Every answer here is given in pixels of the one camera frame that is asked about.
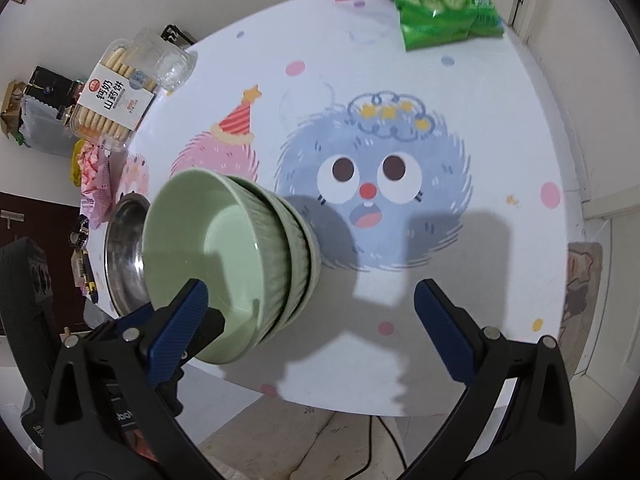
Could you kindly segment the clear glass cup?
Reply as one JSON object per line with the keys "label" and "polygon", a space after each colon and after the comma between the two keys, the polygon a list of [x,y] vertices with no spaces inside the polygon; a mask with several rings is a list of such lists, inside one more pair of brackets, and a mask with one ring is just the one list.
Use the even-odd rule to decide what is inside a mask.
{"label": "clear glass cup", "polygon": [[167,92],[173,92],[192,75],[196,55],[163,40],[151,29],[143,29],[132,40],[128,64],[151,77]]}

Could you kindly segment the green Lays chips bag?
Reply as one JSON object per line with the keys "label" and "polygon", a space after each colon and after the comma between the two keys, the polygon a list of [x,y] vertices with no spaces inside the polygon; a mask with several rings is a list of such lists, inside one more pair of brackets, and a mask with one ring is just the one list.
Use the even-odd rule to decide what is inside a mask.
{"label": "green Lays chips bag", "polygon": [[500,38],[501,18],[491,0],[393,0],[408,51],[473,38]]}

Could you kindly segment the yellow utility knife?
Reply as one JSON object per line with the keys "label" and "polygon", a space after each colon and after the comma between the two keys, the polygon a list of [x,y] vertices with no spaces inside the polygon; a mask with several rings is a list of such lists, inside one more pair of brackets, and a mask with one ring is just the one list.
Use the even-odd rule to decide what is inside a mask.
{"label": "yellow utility knife", "polygon": [[90,258],[89,258],[88,252],[85,249],[81,252],[81,255],[82,255],[82,267],[84,268],[86,289],[89,294],[90,300],[94,304],[97,304],[99,301],[99,292],[98,292],[98,288],[96,287],[96,279],[94,278],[92,266],[90,263]]}

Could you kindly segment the cat pattern floor mat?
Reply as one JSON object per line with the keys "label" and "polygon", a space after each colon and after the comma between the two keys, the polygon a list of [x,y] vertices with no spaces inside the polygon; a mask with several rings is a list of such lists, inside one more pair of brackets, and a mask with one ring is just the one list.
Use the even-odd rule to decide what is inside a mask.
{"label": "cat pattern floor mat", "polygon": [[603,249],[600,243],[570,243],[567,253],[565,300],[559,331],[559,344],[568,376],[578,369],[585,350],[602,273]]}

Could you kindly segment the yellow plastic bag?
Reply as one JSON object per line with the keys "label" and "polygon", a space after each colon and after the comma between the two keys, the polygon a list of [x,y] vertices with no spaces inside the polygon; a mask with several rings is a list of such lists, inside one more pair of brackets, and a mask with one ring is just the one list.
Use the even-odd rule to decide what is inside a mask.
{"label": "yellow plastic bag", "polygon": [[81,169],[78,164],[78,157],[84,148],[85,141],[78,139],[74,145],[72,157],[70,158],[70,180],[76,188],[81,186]]}

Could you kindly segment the small steel bowl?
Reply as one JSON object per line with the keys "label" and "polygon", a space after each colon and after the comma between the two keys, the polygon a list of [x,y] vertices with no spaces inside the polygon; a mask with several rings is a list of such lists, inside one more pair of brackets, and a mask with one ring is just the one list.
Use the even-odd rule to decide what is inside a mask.
{"label": "small steel bowl", "polygon": [[150,302],[142,258],[142,234],[150,203],[131,192],[119,200],[104,240],[106,287],[114,310],[127,315]]}

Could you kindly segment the green ceramic bowl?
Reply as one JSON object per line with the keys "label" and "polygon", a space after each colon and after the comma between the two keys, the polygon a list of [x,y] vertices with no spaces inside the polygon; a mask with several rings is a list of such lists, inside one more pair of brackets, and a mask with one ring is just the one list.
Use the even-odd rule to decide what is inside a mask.
{"label": "green ceramic bowl", "polygon": [[261,341],[267,341],[288,324],[294,310],[304,302],[312,282],[314,245],[309,244],[305,227],[286,200],[249,180],[235,176],[229,179],[241,204],[247,206],[257,234],[266,288],[262,302],[266,326],[258,334]]}
{"label": "green ceramic bowl", "polygon": [[222,365],[270,331],[288,301],[292,261],[272,207],[226,176],[189,169],[168,180],[146,214],[143,269],[152,304],[163,307],[190,278],[224,316],[222,334],[198,354]]}

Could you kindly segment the yam biscuit plastic box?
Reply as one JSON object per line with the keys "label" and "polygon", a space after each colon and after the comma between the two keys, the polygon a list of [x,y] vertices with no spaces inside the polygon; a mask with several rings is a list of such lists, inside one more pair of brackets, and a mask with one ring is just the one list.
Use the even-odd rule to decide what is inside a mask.
{"label": "yam biscuit plastic box", "polygon": [[156,96],[154,79],[128,64],[131,46],[127,39],[112,42],[68,109],[74,135],[110,152],[126,151]]}

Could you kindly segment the cream ceramic bowl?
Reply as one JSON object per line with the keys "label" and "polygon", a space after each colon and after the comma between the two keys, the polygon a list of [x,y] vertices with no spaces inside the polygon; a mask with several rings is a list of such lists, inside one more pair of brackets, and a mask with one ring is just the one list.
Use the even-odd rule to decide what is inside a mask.
{"label": "cream ceramic bowl", "polygon": [[291,279],[282,313],[266,338],[291,325],[302,313],[314,293],[321,273],[321,252],[314,231],[287,200],[273,193],[269,196],[288,240]]}

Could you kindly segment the small cardboard box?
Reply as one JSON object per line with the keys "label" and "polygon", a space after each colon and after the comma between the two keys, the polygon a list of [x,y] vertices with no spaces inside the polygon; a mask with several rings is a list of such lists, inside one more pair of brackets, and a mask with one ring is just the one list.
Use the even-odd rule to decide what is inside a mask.
{"label": "small cardboard box", "polygon": [[85,265],[84,256],[82,251],[75,249],[70,258],[70,265],[72,266],[72,273],[74,278],[74,284],[77,288],[85,287]]}

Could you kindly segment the black wrist watch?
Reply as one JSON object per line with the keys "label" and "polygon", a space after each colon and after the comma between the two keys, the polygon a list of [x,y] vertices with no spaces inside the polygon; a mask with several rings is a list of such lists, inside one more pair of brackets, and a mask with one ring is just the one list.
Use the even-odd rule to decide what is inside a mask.
{"label": "black wrist watch", "polygon": [[89,234],[89,219],[84,214],[80,214],[70,232],[70,246],[82,252],[87,247]]}

